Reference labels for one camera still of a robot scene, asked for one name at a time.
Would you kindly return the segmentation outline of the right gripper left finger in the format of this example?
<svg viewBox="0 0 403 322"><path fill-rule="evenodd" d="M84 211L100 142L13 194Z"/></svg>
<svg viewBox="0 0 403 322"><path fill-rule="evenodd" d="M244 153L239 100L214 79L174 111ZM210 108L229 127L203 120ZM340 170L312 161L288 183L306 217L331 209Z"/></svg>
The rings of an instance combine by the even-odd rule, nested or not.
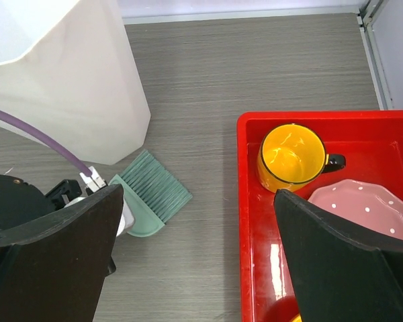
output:
<svg viewBox="0 0 403 322"><path fill-rule="evenodd" d="M0 321L92 321L123 209L111 185L0 232Z"/></svg>

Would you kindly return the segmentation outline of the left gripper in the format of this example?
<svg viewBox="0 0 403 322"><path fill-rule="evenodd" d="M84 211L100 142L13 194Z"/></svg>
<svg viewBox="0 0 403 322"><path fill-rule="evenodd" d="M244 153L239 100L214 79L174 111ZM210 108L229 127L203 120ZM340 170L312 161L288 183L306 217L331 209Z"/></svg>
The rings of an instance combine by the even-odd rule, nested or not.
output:
<svg viewBox="0 0 403 322"><path fill-rule="evenodd" d="M81 197L76 180L48 194L0 174L0 275L110 275L116 189Z"/></svg>

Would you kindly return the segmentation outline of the red plastic bin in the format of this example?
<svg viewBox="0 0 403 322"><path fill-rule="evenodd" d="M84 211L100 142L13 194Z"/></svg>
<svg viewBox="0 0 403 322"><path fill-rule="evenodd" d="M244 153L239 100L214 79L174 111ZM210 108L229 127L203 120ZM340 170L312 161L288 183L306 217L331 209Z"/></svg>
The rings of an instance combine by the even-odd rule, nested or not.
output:
<svg viewBox="0 0 403 322"><path fill-rule="evenodd" d="M343 179L379 184L403 201L403 111L247 112L237 121L240 293L243 321L290 321L298 314L273 209L273 193L256 171L259 146L274 127L297 123L314 130L343 170L323 174L298 191Z"/></svg>

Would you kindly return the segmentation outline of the yellow mug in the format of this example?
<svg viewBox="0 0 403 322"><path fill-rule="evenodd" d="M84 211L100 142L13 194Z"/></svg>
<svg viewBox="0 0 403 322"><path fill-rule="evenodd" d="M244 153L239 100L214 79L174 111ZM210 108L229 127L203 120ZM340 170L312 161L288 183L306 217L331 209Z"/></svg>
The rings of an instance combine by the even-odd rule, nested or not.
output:
<svg viewBox="0 0 403 322"><path fill-rule="evenodd" d="M329 154L313 130L289 123L273 128L262 140L257 155L257 177L272 193L303 188L321 174L345 168L342 154Z"/></svg>

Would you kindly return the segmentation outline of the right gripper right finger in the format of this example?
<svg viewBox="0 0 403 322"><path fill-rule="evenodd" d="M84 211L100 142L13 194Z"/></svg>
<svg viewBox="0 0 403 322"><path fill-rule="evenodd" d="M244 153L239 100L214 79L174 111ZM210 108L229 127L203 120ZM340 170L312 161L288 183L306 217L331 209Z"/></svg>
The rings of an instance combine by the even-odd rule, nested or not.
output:
<svg viewBox="0 0 403 322"><path fill-rule="evenodd" d="M403 321L403 240L285 189L273 205L303 321Z"/></svg>

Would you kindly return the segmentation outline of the yellow bowl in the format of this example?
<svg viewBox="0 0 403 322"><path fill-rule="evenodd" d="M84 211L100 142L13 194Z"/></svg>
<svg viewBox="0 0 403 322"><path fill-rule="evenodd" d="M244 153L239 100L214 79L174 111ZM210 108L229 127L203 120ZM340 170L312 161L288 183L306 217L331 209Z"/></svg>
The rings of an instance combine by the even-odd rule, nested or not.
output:
<svg viewBox="0 0 403 322"><path fill-rule="evenodd" d="M300 314L296 315L290 322L302 322L302 317Z"/></svg>

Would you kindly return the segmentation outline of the white plastic trash bin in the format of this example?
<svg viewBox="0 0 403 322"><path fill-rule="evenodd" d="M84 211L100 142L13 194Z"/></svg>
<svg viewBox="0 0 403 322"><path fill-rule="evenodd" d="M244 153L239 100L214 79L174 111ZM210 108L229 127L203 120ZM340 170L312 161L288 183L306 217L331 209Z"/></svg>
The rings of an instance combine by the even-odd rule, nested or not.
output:
<svg viewBox="0 0 403 322"><path fill-rule="evenodd" d="M0 111L78 159L140 148L150 110L116 1L0 1Z"/></svg>

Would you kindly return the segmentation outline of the green hand brush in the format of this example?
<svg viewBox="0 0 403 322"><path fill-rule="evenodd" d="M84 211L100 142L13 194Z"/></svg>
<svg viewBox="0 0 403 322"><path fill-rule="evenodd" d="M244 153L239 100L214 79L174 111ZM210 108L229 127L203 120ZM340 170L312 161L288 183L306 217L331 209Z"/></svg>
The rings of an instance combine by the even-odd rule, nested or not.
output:
<svg viewBox="0 0 403 322"><path fill-rule="evenodd" d="M135 219L126 232L134 237L159 232L193 197L147 150L109 183L124 189L124 201Z"/></svg>

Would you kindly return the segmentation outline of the pink dotted plate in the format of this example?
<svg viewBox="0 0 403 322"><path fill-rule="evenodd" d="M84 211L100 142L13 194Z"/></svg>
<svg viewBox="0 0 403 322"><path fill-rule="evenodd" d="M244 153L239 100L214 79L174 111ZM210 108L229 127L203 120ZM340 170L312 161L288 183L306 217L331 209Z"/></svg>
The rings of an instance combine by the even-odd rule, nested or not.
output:
<svg viewBox="0 0 403 322"><path fill-rule="evenodd" d="M343 219L403 240L403 201L381 185L345 179L316 189L308 201Z"/></svg>

